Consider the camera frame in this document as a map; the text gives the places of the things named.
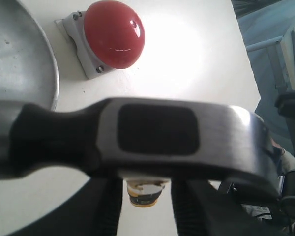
red button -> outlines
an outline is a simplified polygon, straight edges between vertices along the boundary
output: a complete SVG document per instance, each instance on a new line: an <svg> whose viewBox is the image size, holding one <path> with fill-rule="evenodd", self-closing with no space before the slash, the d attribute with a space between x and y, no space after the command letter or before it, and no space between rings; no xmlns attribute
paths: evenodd
<svg viewBox="0 0 295 236"><path fill-rule="evenodd" d="M143 50L142 22L133 9L119 1L93 3L84 16L84 33L96 56L116 69L130 67Z"/></svg>

silver bowl rim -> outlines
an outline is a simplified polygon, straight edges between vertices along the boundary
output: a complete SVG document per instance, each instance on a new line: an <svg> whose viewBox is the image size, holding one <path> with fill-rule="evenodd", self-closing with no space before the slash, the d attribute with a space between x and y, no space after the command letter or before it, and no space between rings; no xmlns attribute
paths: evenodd
<svg viewBox="0 0 295 236"><path fill-rule="evenodd" d="M50 106L51 110L55 110L56 109L56 105L58 102L58 97L59 97L59 89L60 89L60 77L59 77L59 70L58 70L58 65L57 65L57 61L56 61L56 57L53 51L53 48L49 42L49 39L44 31L44 29L42 28L42 26L39 24L39 22L33 17L33 15L31 14L31 12L28 10L28 8L26 6L24 6L23 3L20 2L20 0L16 0L16 2L28 13L28 15L32 18L32 20L34 21L34 23L36 23L38 30L40 31L41 35L43 36L43 38L45 39L45 42L47 44L47 47L49 49L52 61L53 61L53 66L54 66L54 76L55 76L55 93L54 93L54 97Z"/></svg>

white table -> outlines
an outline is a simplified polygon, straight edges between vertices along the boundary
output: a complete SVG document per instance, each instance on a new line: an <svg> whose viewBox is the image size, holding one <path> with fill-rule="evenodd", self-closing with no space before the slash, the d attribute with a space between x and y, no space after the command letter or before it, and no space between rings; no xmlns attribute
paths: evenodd
<svg viewBox="0 0 295 236"><path fill-rule="evenodd" d="M60 73L57 110L72 111L110 96L142 96L239 105L254 111L260 97L230 0L124 0L146 31L142 56L129 69L87 80L74 47L54 20L85 10L91 0L22 0L45 30ZM72 196L87 177L48 168L0 181L0 235L40 218ZM177 235L170 187L156 206L133 207L124 195L119 236Z"/></svg>

screw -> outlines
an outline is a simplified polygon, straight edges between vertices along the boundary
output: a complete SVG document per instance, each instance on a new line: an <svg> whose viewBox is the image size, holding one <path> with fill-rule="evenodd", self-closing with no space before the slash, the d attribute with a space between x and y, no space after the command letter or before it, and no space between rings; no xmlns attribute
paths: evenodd
<svg viewBox="0 0 295 236"><path fill-rule="evenodd" d="M96 68L97 73L102 73L104 72L104 67L102 65L100 65L99 67Z"/></svg>
<svg viewBox="0 0 295 236"><path fill-rule="evenodd" d="M78 16L77 14L74 14L74 15L72 16L72 18L73 18L75 21L77 21L77 20L79 19L79 16Z"/></svg>

metal bowl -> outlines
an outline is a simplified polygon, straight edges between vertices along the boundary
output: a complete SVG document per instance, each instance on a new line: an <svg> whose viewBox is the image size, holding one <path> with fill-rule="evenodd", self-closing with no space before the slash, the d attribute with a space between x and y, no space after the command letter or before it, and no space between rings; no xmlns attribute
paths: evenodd
<svg viewBox="0 0 295 236"><path fill-rule="evenodd" d="M58 67L42 28L18 1L0 0L0 100L54 109L58 93Z"/></svg>

